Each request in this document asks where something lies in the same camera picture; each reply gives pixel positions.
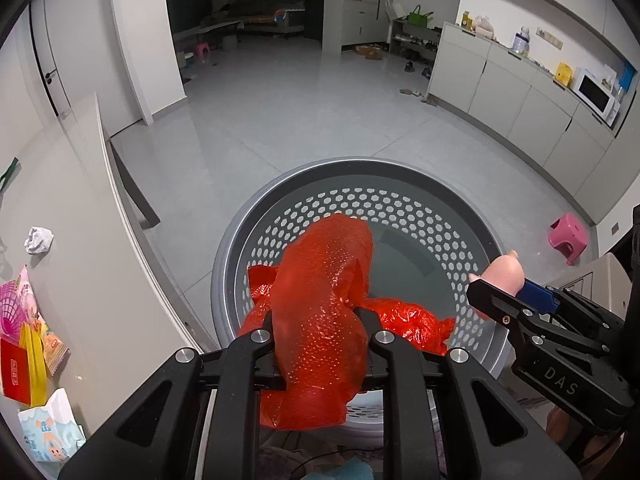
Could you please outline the pink pig toy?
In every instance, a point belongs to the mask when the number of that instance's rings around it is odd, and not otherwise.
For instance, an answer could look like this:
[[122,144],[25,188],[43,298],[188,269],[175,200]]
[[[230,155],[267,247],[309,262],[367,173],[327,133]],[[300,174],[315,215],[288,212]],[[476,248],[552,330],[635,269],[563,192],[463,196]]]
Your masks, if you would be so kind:
[[470,283],[482,280],[515,297],[525,285],[524,269],[515,250],[495,260],[480,274],[471,274]]

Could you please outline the baby wipes pack blue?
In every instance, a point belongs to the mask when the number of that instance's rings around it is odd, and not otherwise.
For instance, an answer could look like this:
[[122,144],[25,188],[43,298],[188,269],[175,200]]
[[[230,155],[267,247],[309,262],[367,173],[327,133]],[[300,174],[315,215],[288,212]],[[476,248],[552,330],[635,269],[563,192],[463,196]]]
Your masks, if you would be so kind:
[[43,406],[21,411],[17,417],[25,443],[39,463],[65,463],[86,443],[64,388],[56,389]]

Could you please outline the red plastic bag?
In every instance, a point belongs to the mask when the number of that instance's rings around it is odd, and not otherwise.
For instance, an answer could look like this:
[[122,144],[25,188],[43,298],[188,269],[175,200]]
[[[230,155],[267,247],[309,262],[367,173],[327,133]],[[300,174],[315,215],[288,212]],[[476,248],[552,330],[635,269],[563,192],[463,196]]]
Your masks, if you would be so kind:
[[283,390],[260,395],[260,426],[307,431],[344,424],[367,374],[368,335],[355,311],[375,313],[384,330],[442,356],[454,318],[418,304],[372,298],[373,240],[367,222],[332,214],[289,244],[276,266],[247,271],[252,310],[241,334],[271,320]]

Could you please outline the pink snack stick package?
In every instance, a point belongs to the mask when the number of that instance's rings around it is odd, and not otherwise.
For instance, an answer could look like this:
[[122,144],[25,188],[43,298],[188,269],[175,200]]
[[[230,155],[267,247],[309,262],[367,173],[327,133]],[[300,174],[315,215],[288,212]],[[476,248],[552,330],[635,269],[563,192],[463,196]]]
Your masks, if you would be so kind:
[[49,374],[54,376],[70,353],[70,349],[52,332],[40,313],[26,266],[18,274],[17,298],[20,300],[27,324],[40,336],[44,364]]

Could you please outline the toothpaste box red white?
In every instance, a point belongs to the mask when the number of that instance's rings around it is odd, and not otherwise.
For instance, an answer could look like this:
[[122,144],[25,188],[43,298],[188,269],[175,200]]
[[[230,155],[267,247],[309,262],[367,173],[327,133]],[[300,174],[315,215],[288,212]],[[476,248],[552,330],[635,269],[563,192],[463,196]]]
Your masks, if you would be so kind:
[[27,352],[1,339],[1,393],[18,403],[30,404]]

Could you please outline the white paper ball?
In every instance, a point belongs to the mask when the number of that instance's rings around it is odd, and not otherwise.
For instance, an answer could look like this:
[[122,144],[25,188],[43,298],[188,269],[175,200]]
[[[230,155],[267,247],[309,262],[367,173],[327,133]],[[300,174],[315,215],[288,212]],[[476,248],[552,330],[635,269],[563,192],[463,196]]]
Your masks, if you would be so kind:
[[51,230],[41,226],[32,226],[24,241],[24,248],[29,255],[45,255],[50,252],[53,241],[54,234]]

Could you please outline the pink plastic mesh basket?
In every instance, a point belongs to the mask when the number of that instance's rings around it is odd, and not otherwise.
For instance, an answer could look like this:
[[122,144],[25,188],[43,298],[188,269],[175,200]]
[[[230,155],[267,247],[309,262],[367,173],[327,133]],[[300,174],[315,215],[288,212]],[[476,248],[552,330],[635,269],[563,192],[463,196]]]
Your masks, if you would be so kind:
[[12,344],[18,344],[25,323],[26,314],[18,296],[17,281],[8,281],[2,284],[0,289],[1,336]]

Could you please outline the pink plastic stool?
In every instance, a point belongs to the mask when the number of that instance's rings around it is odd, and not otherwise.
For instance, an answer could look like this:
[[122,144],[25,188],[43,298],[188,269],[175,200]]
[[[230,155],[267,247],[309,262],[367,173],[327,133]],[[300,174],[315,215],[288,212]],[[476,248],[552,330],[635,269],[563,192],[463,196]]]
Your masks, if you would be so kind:
[[553,249],[564,256],[568,266],[574,266],[588,247],[589,236],[582,222],[568,212],[552,223],[548,242]]

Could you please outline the grey perforated laundry basket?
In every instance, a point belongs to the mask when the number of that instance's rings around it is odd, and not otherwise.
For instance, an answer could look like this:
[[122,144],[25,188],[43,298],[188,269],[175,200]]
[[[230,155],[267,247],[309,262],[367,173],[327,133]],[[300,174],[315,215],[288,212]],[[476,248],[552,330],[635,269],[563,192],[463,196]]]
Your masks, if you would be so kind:
[[480,214],[455,190],[400,162],[339,158],[269,182],[224,233],[212,274],[212,315],[227,347],[254,307],[248,271],[277,266],[285,249],[331,214],[367,222],[373,252],[369,292],[424,307],[456,325],[449,347],[469,351],[492,376],[506,362],[506,330],[469,305],[469,277],[501,254]]

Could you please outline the grey cabinet row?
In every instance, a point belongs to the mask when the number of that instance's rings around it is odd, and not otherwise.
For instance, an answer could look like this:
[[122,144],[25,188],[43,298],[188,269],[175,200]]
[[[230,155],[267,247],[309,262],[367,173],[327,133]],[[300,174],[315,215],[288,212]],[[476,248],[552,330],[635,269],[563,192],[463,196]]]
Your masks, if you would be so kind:
[[518,154],[594,223],[638,177],[637,98],[611,128],[548,70],[458,25],[442,29],[427,94]]

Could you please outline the white microwave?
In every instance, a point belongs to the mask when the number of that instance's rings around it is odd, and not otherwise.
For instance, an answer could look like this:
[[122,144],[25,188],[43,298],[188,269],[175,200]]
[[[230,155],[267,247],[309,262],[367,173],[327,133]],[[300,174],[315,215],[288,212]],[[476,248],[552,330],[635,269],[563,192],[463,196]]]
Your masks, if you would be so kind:
[[576,93],[605,125],[612,127],[620,112],[620,102],[611,90],[605,88],[597,77],[585,68],[578,67],[570,81],[570,90]]

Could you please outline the yellow box on counter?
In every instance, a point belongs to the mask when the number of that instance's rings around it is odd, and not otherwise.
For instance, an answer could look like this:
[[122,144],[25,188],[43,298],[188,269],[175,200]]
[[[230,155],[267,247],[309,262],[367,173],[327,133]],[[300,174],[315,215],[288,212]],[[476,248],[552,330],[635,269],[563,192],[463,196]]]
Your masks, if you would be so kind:
[[567,88],[573,78],[573,69],[566,63],[559,62],[554,72],[554,81]]

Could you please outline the white bottle on counter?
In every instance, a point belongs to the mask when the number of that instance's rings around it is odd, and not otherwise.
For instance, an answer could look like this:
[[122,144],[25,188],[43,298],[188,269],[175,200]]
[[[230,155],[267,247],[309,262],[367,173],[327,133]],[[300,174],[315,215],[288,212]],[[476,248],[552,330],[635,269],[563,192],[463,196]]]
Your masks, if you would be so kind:
[[520,30],[514,35],[511,51],[518,56],[526,56],[529,51],[529,29],[522,26]]

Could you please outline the small pink stool far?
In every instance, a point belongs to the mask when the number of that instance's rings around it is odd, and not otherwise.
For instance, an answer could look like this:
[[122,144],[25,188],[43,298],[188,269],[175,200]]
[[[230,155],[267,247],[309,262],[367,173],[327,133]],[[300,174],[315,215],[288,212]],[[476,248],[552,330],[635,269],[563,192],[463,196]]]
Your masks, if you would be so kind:
[[199,42],[194,47],[194,54],[202,62],[205,63],[210,55],[210,49],[207,42]]

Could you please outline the grey door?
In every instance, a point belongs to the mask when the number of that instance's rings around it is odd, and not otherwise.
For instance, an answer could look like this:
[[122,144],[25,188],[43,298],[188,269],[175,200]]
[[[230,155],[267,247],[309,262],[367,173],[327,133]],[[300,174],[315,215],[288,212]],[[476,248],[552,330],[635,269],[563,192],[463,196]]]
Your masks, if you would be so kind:
[[29,26],[44,90],[46,90],[54,114],[58,117],[65,117],[70,112],[70,101],[58,73],[58,66],[56,66],[51,47],[47,26],[46,0],[32,0],[29,3]]

